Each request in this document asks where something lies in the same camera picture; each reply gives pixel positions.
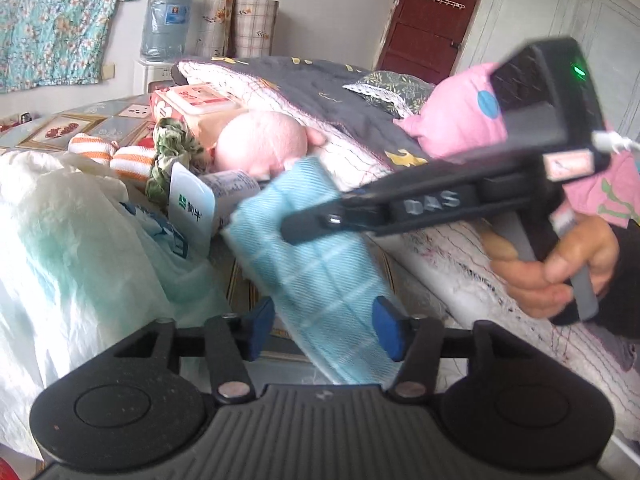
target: ribbed gray surface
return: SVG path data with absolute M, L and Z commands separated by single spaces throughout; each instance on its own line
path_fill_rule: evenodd
M 429 413 L 386 400 L 376 386 L 270 386 L 222 408 L 192 449 L 118 480 L 506 480 L 540 476 L 485 466 L 446 440 Z M 43 480 L 105 476 L 48 468 Z M 604 480 L 594 468 L 545 476 Z

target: blue circle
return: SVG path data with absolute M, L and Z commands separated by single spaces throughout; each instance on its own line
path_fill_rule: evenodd
M 482 110 L 482 113 L 490 119 L 497 119 L 498 115 L 500 115 L 498 99 L 496 99 L 495 96 L 487 90 L 481 90 L 478 92 L 478 106 Z

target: green floral pillow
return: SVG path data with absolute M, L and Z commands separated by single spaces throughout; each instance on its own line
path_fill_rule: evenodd
M 412 75 L 377 70 L 344 88 L 361 94 L 364 100 L 397 119 L 419 114 L 435 85 Z

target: cable connector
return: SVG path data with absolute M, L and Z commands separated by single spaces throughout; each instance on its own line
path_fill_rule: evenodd
M 617 132 L 594 132 L 591 142 L 596 150 L 603 153 L 640 152 L 640 143 Z

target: water bottle jug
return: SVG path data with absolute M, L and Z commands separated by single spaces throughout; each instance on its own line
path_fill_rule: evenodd
M 148 0 L 140 55 L 148 61 L 172 61 L 184 54 L 189 30 L 189 0 Z

